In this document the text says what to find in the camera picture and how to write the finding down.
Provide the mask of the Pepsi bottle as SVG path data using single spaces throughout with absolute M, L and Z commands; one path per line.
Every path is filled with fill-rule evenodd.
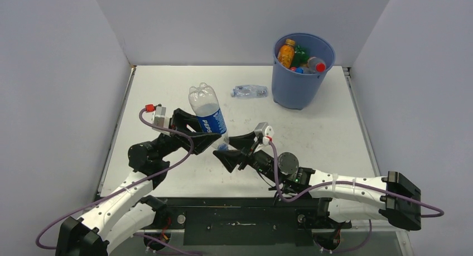
M 220 151 L 228 150 L 228 129 L 213 87 L 207 83 L 191 86 L 188 99 L 202 130 L 205 133 L 220 134 L 220 138 L 212 144 L 212 147 Z
M 297 68 L 295 69 L 295 72 L 296 72 L 296 73 L 299 73 L 299 74 L 303 74 L 303 73 L 304 73 L 304 69 L 303 69 L 302 67 L 297 67 Z

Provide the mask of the crushed clear water bottle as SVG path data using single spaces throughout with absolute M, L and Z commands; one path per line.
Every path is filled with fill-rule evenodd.
M 230 95 L 240 99 L 265 98 L 268 96 L 268 88 L 260 85 L 238 85 L 230 91 Z

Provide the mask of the blue plastic bin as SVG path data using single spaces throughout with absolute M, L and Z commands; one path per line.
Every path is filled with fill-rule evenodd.
M 280 48 L 287 39 L 308 49 L 311 57 L 318 57 L 326 64 L 326 70 L 320 74 L 297 73 L 283 66 L 277 59 Z M 326 74 L 334 66 L 336 54 L 325 39 L 309 33 L 290 33 L 282 36 L 274 44 L 272 51 L 272 95 L 273 101 L 288 109 L 302 110 L 314 99 Z

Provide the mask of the orange juice bottle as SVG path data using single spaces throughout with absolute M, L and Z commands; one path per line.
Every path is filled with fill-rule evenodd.
M 277 59 L 287 69 L 291 68 L 291 63 L 295 55 L 296 42 L 290 38 L 285 40 L 285 44 L 279 49 Z

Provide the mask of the green plastic bottle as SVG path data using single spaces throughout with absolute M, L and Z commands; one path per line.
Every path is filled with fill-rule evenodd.
M 291 62 L 291 67 L 300 67 L 306 65 L 310 57 L 308 49 L 303 46 L 296 45 L 294 52 L 295 53 Z

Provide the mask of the clear bottle red label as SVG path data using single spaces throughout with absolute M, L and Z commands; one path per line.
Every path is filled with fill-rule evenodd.
M 327 68 L 325 62 L 318 57 L 310 57 L 307 60 L 307 67 L 309 68 L 310 73 L 312 74 L 322 73 Z

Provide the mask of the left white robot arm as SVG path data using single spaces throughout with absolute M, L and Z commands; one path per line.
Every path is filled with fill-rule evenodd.
M 192 154 L 205 151 L 221 135 L 201 128 L 190 131 L 188 126 L 199 125 L 198 119 L 181 109 L 176 109 L 163 125 L 144 119 L 144 113 L 157 113 L 158 109 L 157 105 L 148 105 L 138 117 L 160 135 L 129 148 L 128 164 L 132 170 L 110 195 L 86 206 L 86 212 L 78 218 L 69 214 L 62 219 L 56 255 L 109 255 L 144 227 L 157 229 L 165 224 L 161 202 L 150 193 L 169 170 Z

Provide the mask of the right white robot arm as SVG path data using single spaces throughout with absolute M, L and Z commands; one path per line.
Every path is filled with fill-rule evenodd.
M 291 152 L 270 155 L 262 150 L 269 136 L 254 133 L 231 137 L 234 150 L 214 151 L 214 156 L 229 171 L 247 166 L 274 182 L 276 196 L 283 202 L 321 199 L 315 212 L 319 225 L 350 220 L 386 220 L 409 231 L 421 229 L 421 190 L 400 172 L 386 176 L 350 177 L 301 167 Z

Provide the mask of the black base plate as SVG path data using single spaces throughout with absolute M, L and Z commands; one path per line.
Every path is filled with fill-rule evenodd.
M 144 197 L 140 202 L 155 212 L 145 231 L 155 236 L 182 232 L 184 245 L 302 247 L 311 246 L 314 236 L 327 240 L 352 228 L 350 220 L 329 218 L 328 198 L 279 204 L 271 197 Z

